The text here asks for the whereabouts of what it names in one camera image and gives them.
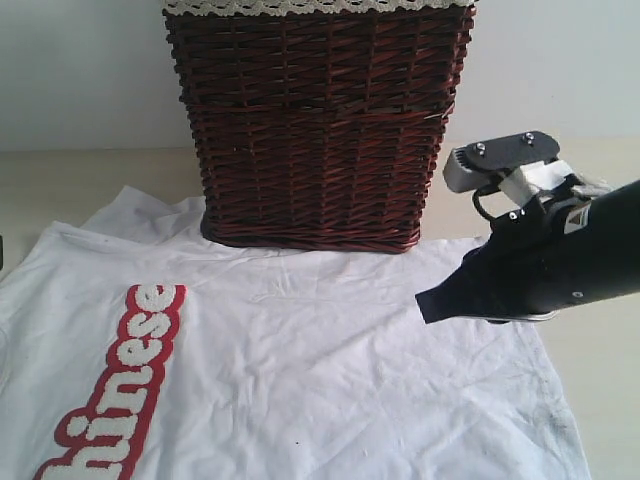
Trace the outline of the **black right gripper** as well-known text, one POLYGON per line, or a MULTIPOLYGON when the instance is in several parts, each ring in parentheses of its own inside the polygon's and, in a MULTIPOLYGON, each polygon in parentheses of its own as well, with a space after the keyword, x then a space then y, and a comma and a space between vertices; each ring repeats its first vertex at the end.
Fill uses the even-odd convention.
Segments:
POLYGON ((414 298, 426 324, 454 317, 489 322, 537 321, 595 300, 595 274, 584 257, 580 233, 564 232, 566 219, 583 205, 548 202, 499 218, 487 243, 467 252, 437 286, 414 298))

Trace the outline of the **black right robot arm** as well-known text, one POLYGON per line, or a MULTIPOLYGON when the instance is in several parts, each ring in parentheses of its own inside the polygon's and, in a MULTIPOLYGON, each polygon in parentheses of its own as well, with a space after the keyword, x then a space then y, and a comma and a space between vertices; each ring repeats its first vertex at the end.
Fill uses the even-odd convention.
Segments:
POLYGON ((540 322, 639 290, 639 185, 584 201, 557 189, 546 202, 491 220, 487 242, 436 287, 416 294, 428 324, 454 317, 540 322))

